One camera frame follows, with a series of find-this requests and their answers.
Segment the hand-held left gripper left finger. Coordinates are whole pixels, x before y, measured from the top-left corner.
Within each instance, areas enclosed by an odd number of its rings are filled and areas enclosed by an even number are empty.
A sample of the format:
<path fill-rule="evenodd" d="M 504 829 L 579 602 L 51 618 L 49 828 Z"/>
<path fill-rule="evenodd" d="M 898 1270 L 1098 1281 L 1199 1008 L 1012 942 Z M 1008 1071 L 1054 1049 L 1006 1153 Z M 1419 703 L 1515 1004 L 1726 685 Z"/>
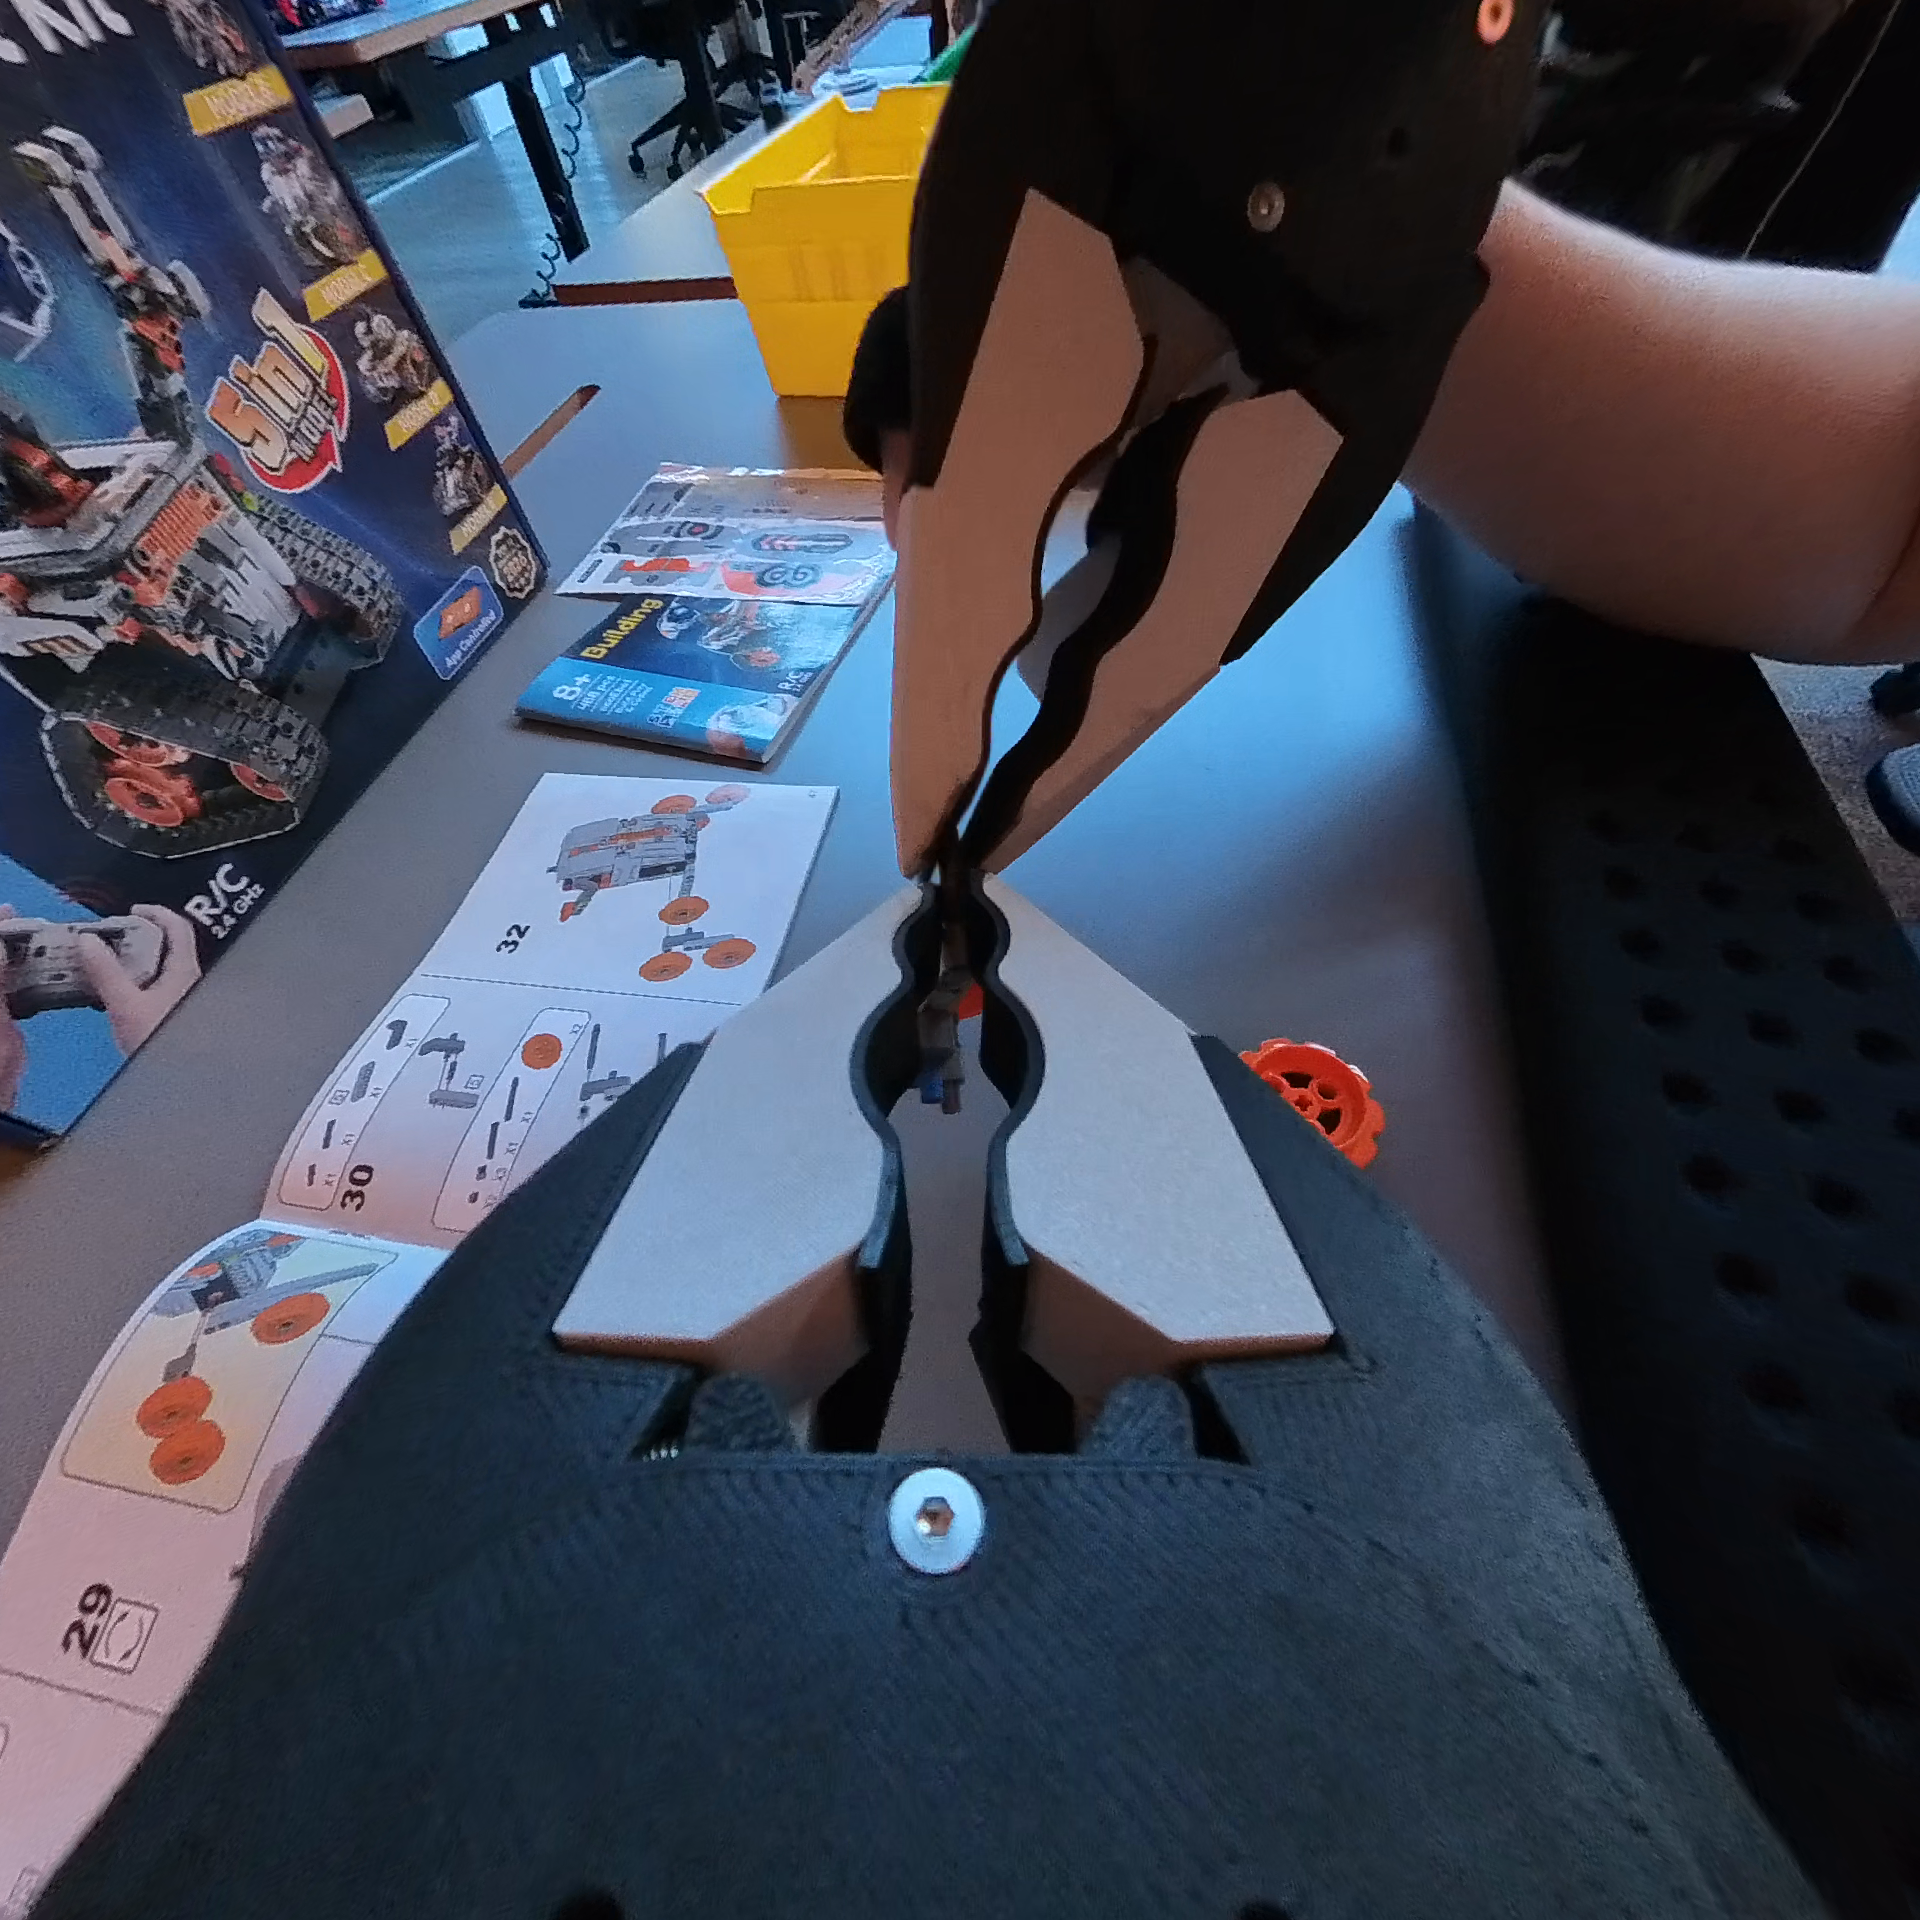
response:
<path fill-rule="evenodd" d="M 554 1325 L 577 1352 L 763 1380 L 875 1449 L 911 1322 L 894 1106 L 922 1073 L 905 887 L 704 1044 Z"/>

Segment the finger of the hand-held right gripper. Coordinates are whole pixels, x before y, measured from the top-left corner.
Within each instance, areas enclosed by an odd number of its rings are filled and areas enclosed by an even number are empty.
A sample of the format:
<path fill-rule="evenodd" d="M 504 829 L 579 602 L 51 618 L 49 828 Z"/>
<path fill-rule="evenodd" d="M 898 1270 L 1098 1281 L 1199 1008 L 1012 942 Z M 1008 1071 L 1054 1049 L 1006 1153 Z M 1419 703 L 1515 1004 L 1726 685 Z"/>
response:
<path fill-rule="evenodd" d="M 1297 390 L 1194 423 L 1183 468 L 1138 465 L 1153 488 L 1046 592 L 1019 654 L 1040 711 L 980 791 L 967 868 L 1034 848 L 1214 679 L 1343 446 Z"/>
<path fill-rule="evenodd" d="M 993 746 L 1003 668 L 1040 624 L 1040 553 L 1073 474 L 1137 399 L 1143 335 L 1110 236 L 1032 189 L 939 472 L 898 519 L 891 784 L 919 880 Z"/>

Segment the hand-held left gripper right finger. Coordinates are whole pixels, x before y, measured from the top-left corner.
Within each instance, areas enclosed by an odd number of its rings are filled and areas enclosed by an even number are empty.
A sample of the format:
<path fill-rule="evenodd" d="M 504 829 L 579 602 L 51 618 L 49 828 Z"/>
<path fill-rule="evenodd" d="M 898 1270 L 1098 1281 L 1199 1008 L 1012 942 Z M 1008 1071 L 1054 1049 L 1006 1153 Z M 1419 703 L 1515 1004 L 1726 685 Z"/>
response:
<path fill-rule="evenodd" d="M 977 1362 L 1016 1450 L 1129 1378 L 1319 1352 L 1332 1321 L 1220 1080 L 1240 1066 L 1001 880 L 977 887 L 990 1150 Z"/>

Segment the grey perforated beam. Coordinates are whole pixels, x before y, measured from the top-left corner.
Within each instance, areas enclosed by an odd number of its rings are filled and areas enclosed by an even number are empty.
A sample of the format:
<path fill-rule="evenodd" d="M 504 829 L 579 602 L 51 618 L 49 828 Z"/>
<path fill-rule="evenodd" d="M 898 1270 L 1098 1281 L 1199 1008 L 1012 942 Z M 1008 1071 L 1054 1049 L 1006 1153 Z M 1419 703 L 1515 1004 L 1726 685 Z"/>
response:
<path fill-rule="evenodd" d="M 967 1061 L 962 1049 L 956 1004 L 962 989 L 975 983 L 975 972 L 939 972 L 936 985 L 919 1006 L 919 1066 L 914 1088 L 924 1106 L 943 1114 L 959 1114 L 966 1104 Z"/>

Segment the person's right forearm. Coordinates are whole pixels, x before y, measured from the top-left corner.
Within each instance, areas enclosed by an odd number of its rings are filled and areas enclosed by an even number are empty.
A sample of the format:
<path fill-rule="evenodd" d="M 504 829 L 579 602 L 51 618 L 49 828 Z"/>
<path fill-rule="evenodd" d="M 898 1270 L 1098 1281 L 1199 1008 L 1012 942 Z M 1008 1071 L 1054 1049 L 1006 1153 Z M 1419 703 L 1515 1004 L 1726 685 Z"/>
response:
<path fill-rule="evenodd" d="M 1915 658 L 1919 292 L 1651 245 L 1504 182 L 1406 486 L 1641 632 Z"/>

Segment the grey desk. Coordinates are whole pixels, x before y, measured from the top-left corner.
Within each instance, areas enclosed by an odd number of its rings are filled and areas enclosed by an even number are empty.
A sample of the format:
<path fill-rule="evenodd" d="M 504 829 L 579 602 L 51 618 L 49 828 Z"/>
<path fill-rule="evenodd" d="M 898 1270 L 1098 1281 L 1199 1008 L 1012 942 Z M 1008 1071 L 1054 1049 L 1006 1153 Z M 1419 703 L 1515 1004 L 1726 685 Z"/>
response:
<path fill-rule="evenodd" d="M 838 401 L 778 398 L 737 303 L 512 310 L 448 357 L 497 449 L 596 389 L 518 479 L 556 569 L 664 462 L 851 465 Z M 1278 631 L 1008 882 L 1192 1029 L 1236 1049 L 1321 1042 L 1363 1066 L 1385 1110 L 1371 1180 L 1570 1412 L 1408 524 L 1392 494 Z M 542 592 L 79 1126 L 6 1150 L 6 1541 L 121 1325 L 180 1257 L 265 1209 L 307 1100 L 537 780 L 681 768 L 518 725 L 529 679 L 590 621 Z"/>

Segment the yellow storage bin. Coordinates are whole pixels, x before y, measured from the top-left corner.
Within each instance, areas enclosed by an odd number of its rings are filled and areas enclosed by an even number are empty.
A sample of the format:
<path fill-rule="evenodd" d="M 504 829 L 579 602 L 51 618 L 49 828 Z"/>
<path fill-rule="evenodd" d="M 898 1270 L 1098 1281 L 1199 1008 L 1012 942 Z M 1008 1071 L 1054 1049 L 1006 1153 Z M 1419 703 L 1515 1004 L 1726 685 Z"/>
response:
<path fill-rule="evenodd" d="M 843 398 L 875 302 L 907 276 L 911 210 L 950 85 L 826 96 L 703 184 L 778 394 Z"/>

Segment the sticker sheet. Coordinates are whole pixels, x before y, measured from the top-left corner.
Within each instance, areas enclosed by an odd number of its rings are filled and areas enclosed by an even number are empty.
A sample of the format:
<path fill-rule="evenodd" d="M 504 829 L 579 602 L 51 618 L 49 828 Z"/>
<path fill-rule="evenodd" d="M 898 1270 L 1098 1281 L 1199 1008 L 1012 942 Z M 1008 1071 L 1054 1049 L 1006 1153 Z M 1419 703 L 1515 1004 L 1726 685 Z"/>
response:
<path fill-rule="evenodd" d="M 664 463 L 561 592 L 864 608 L 894 569 L 880 479 L 866 470 Z"/>

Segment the white instruction booklet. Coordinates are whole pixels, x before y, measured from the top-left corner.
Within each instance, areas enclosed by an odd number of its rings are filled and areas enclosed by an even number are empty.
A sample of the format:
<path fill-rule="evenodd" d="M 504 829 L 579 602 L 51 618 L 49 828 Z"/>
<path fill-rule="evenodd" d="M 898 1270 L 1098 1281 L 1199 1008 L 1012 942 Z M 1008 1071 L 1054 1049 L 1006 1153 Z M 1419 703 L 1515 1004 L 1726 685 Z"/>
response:
<path fill-rule="evenodd" d="M 262 1215 L 132 1312 L 6 1553 L 6 1916 L 155 1738 L 286 1480 L 448 1250 L 767 986 L 832 807 L 691 770 L 542 776 L 310 1101 Z"/>

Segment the blue booklet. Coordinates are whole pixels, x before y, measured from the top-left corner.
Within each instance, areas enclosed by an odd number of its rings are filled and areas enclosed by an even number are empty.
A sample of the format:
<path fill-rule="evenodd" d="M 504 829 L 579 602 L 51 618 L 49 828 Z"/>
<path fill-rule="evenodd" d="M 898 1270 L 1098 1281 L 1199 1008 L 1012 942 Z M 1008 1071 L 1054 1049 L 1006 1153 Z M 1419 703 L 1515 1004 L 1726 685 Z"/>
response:
<path fill-rule="evenodd" d="M 522 722 L 763 765 L 872 615 L 650 592 L 571 642 L 514 711 Z"/>

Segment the black perforated panel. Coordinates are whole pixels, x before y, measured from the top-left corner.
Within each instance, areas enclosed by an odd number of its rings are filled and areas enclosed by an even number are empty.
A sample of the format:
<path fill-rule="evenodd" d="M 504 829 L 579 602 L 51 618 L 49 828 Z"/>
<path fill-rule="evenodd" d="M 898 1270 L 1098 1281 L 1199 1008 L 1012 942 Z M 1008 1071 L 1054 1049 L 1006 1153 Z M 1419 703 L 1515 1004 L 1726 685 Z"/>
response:
<path fill-rule="evenodd" d="M 1745 655 L 1527 597 L 1480 668 L 1475 822 L 1593 1472 L 1810 1878 L 1915 1916 L 1914 949 Z"/>

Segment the blue robot kit box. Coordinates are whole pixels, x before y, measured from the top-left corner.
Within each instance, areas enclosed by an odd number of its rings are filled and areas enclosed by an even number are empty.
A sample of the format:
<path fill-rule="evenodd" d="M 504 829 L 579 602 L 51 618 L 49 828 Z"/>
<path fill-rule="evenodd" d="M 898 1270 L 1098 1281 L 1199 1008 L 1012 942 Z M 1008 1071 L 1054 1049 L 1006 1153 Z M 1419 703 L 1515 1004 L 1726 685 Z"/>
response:
<path fill-rule="evenodd" d="M 3 15 L 6 1137 L 49 1144 L 547 565 L 259 8 Z"/>

